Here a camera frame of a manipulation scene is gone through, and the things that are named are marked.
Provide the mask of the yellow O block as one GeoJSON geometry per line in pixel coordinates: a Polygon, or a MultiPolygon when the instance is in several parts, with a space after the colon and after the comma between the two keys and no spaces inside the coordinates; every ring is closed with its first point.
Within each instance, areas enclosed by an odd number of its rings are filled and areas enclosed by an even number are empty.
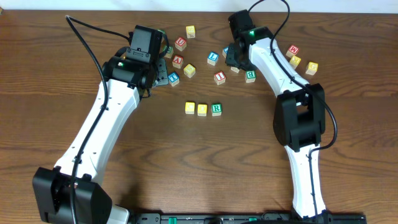
{"type": "Polygon", "coordinates": [[[208,111],[208,105],[206,104],[198,104],[197,115],[206,116],[208,111]]]}

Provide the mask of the green R block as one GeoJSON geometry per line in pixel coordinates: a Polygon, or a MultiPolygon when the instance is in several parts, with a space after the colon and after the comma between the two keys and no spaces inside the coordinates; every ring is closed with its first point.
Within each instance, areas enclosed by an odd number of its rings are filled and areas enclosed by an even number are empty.
{"type": "Polygon", "coordinates": [[[215,103],[211,105],[211,113],[212,116],[221,116],[222,114],[222,105],[221,103],[215,103]]]}

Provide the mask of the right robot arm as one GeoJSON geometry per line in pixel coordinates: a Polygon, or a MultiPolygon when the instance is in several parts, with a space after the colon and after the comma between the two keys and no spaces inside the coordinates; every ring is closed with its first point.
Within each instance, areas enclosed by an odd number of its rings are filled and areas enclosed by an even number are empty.
{"type": "Polygon", "coordinates": [[[318,168],[325,132],[324,90],[303,79],[280,52],[266,27],[245,25],[231,30],[226,64],[245,71],[258,69],[276,97],[273,130],[287,151],[294,186],[293,208],[302,220],[322,214],[326,206],[318,168]]]}

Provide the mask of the yellow C block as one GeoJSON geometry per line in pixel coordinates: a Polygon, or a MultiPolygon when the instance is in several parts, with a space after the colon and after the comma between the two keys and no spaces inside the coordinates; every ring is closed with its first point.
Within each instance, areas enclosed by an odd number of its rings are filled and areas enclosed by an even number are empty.
{"type": "Polygon", "coordinates": [[[195,103],[194,102],[186,102],[185,103],[185,113],[186,114],[194,114],[195,113],[195,103]]]}

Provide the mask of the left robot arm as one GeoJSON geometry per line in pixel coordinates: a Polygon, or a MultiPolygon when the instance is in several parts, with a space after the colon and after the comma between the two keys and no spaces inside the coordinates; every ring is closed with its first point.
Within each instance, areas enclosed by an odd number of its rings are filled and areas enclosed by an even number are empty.
{"type": "Polygon", "coordinates": [[[145,63],[113,56],[99,68],[95,102],[70,147],[53,169],[37,169],[32,185],[45,223],[128,223],[131,212],[102,188],[109,156],[144,93],[166,81],[160,58],[145,63]]]}

